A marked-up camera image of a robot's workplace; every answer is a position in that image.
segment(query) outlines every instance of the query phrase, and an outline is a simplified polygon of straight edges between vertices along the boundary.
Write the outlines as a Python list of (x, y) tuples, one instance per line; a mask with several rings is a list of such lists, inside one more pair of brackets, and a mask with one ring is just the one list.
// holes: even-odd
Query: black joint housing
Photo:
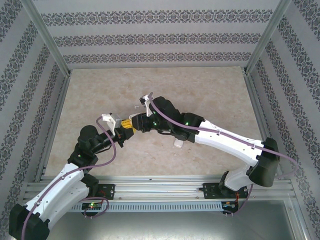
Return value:
[[(98, 158), (94, 154), (87, 154), (82, 151), (79, 147), (79, 144), (75, 145), (74, 152), (71, 153), (69, 159), (67, 160), (68, 164), (74, 164), (79, 168), (93, 166), (97, 163)], [(84, 174), (88, 173), (90, 169), (83, 170)]]
[[(264, 141), (265, 149), (269, 149), (275, 152), (278, 152), (278, 144), (277, 142), (267, 137)], [(274, 179), (276, 176), (279, 157), (275, 154), (262, 151), (260, 156), (257, 156), (258, 162), (257, 164), (248, 172), (249, 179), (263, 187), (271, 187), (274, 184)]]
[[(29, 214), (26, 207), (16, 204), (10, 211), (9, 234), (17, 240), (21, 240), (24, 221)], [(49, 219), (42, 221), (39, 214), (32, 214), (26, 224), (24, 240), (45, 240), (48, 238), (50, 230), (48, 228)]]
[(89, 188), (88, 197), (95, 197), (98, 192), (99, 180), (90, 174), (86, 174), (82, 179), (83, 182)]
[(152, 126), (150, 124), (150, 119), (147, 117), (146, 113), (140, 113), (131, 118), (132, 127), (143, 133), (150, 132)]
[(95, 126), (87, 125), (84, 126), (80, 131), (80, 136), (78, 137), (79, 148), (83, 152), (88, 152), (92, 154), (91, 147), (94, 142), (94, 138), (98, 135), (98, 131)]
[(227, 177), (228, 173), (229, 173), (229, 171), (224, 172), (224, 174), (222, 175), (222, 178), (220, 179), (220, 182), (219, 182), (219, 189), (220, 189), (221, 194), (223, 196), (230, 196), (230, 195), (234, 194), (234, 191), (229, 189), (225, 185), (225, 180), (226, 180), (226, 177)]

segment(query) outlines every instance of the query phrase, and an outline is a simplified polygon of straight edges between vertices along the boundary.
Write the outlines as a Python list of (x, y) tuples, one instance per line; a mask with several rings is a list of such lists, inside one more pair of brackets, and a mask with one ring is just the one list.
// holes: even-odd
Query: perforated metal strip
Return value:
[[(102, 209), (87, 212), (100, 212), (107, 207), (102, 204)], [(152, 212), (212, 212), (223, 211), (221, 201), (205, 202), (110, 202), (107, 210), (111, 213), (152, 213)], [(82, 212), (82, 203), (77, 203), (69, 212)]]

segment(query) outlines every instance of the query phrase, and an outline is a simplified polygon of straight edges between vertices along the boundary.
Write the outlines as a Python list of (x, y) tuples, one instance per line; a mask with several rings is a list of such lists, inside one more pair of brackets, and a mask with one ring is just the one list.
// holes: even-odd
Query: yellow object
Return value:
[(136, 133), (136, 129), (132, 127), (130, 119), (122, 120), (121, 126), (125, 129), (133, 129), (133, 133)]

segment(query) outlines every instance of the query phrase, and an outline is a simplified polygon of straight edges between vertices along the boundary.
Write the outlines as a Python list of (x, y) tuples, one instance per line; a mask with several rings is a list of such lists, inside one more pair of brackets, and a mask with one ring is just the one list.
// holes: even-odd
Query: small white block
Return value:
[(184, 145), (184, 141), (182, 140), (179, 140), (179, 139), (175, 139), (174, 140), (174, 146), (177, 147), (177, 148), (182, 148), (182, 146)]

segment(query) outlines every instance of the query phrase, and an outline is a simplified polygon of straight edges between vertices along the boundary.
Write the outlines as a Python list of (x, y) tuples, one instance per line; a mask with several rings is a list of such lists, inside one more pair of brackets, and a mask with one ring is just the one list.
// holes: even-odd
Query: patterned wallpaper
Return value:
[(37, 0), (70, 69), (245, 66), (279, 0)]
[(18, 0), (0, 0), (0, 239), (32, 182), (64, 75)]
[(251, 73), (270, 135), (299, 163), (293, 184), (311, 239), (320, 239), (319, 13), (314, 0), (292, 1)]

